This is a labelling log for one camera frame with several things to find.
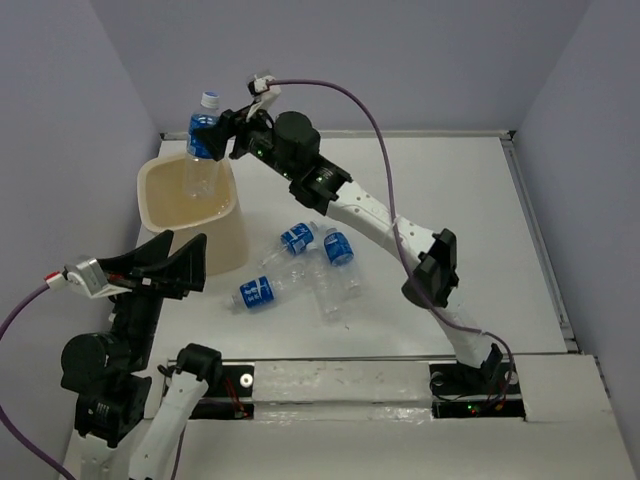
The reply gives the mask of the clear bottle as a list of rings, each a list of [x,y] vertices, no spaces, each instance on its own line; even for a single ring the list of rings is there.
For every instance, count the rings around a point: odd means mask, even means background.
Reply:
[[[306,260],[309,279],[322,319],[327,323],[338,322],[340,312],[331,272],[325,254],[315,242],[306,247]]]

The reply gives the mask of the blue label bottle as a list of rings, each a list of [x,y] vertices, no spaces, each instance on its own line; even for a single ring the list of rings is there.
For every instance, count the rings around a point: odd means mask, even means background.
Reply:
[[[219,95],[205,91],[198,108],[189,119],[183,183],[185,193],[192,198],[208,197],[215,193],[218,163],[194,132],[214,126],[219,119],[218,111]]]
[[[346,298],[356,298],[362,292],[361,278],[355,254],[347,237],[335,227],[325,230],[323,246]]]
[[[302,271],[270,272],[235,289],[228,299],[228,307],[234,313],[257,312],[291,300],[304,288]]]
[[[314,221],[300,222],[285,230],[261,255],[258,266],[273,269],[283,266],[299,256],[318,232]]]

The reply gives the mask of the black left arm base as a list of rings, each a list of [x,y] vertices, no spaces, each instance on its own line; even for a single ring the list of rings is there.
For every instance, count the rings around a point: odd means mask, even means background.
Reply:
[[[253,417],[254,367],[226,365],[216,350],[189,346],[157,370],[165,379],[158,414],[180,424],[190,419],[248,420]]]

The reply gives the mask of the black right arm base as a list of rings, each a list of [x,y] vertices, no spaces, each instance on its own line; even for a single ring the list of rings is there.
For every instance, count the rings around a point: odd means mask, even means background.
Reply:
[[[499,365],[494,379],[465,379],[457,363],[429,365],[431,413],[435,419],[526,417],[517,370]]]

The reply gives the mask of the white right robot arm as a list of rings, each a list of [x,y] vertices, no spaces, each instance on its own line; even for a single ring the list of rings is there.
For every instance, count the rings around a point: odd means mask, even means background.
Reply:
[[[452,345],[455,381],[482,392],[499,380],[504,349],[464,314],[457,290],[457,238],[420,227],[369,195],[351,175],[320,153],[320,133],[299,112],[271,118],[263,109],[227,110],[193,134],[216,161],[250,154],[280,174],[304,207],[361,233],[408,268],[401,288],[429,310]]]

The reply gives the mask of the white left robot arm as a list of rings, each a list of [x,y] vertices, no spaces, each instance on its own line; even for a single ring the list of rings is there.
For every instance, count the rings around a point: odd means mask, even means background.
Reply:
[[[152,424],[140,445],[133,444],[152,386],[141,373],[163,303],[201,292],[206,282],[206,235],[178,250],[171,248],[173,238],[165,230],[128,253],[84,257],[62,271],[73,291],[113,303],[109,330],[75,336],[61,354],[61,386],[77,395],[74,429],[83,479],[161,478],[195,406],[220,386],[221,353],[188,344],[169,371],[170,386]]]

